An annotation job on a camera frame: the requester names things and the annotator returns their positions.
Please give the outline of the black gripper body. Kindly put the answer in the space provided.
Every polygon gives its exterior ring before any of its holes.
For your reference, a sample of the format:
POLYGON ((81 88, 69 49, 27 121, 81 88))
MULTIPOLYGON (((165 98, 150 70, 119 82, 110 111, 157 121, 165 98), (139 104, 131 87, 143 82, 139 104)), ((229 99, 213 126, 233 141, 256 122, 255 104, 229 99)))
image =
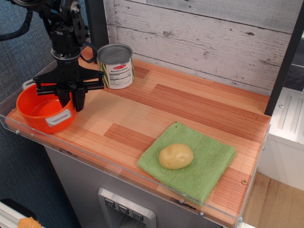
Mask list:
POLYGON ((79 65, 78 60, 57 60, 57 65, 50 71, 35 76, 38 95, 58 95, 59 91, 72 92, 80 88, 85 91, 103 89, 103 73, 79 65))

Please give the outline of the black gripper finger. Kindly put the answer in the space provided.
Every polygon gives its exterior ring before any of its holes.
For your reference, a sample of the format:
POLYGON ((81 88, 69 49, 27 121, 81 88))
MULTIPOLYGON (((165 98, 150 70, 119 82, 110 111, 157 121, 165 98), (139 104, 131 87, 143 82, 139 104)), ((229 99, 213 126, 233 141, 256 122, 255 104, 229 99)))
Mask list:
POLYGON ((68 104, 68 102, 70 101, 70 93, 64 92, 64 91, 59 91, 58 98, 59 98, 61 106, 65 107, 68 104))
POLYGON ((86 97, 85 89, 77 89, 73 91, 73 103, 77 112, 83 110, 85 97, 86 97))

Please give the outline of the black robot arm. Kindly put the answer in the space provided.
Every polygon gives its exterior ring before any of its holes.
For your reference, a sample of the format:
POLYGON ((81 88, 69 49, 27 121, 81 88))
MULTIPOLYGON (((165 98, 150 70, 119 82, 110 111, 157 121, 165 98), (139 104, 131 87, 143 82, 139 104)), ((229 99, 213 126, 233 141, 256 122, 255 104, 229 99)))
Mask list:
POLYGON ((51 55, 57 66, 51 71, 35 76, 38 95, 55 95, 62 107, 72 101, 77 112, 84 108, 89 90, 103 89, 103 73, 79 65, 81 47, 90 46, 89 27, 81 16, 77 0, 14 0, 13 4, 27 9, 21 28, 1 36, 1 40, 19 37, 28 32, 32 15, 37 12, 43 20, 52 42, 51 55))

